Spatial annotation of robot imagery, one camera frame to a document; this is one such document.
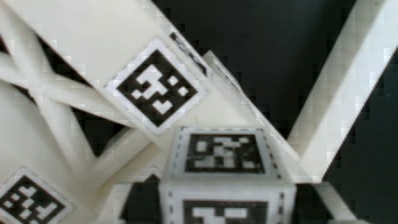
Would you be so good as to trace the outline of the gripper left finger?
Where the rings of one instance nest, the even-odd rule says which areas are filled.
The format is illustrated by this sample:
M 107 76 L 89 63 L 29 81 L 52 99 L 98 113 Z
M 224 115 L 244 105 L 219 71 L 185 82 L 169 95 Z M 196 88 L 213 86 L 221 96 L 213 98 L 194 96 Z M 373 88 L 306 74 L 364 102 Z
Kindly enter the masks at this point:
M 91 224 L 126 224 L 126 221 L 121 218 L 121 213 L 125 210 L 132 186 L 132 183 L 117 183 L 114 185 L 100 210 L 100 215 Z

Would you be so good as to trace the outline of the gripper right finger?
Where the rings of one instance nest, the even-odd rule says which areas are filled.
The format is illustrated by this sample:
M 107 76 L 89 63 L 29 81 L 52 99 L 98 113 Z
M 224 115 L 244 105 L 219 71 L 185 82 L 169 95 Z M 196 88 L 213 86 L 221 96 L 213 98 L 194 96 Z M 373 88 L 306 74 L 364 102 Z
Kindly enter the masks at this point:
M 354 215 L 332 184 L 329 182 L 322 182 L 315 184 L 313 187 L 332 216 L 327 224 L 372 224 Z

